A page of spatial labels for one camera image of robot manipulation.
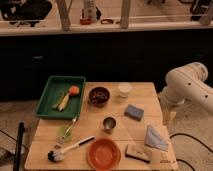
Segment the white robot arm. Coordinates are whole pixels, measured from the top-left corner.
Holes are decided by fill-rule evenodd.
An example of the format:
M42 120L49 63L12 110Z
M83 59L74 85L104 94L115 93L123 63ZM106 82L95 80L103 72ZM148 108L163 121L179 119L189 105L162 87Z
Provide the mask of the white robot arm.
M164 125L169 125L176 116L173 108L186 99L213 114L213 88L205 84L207 78L208 69L200 62L174 68L166 74L166 86L158 94Z

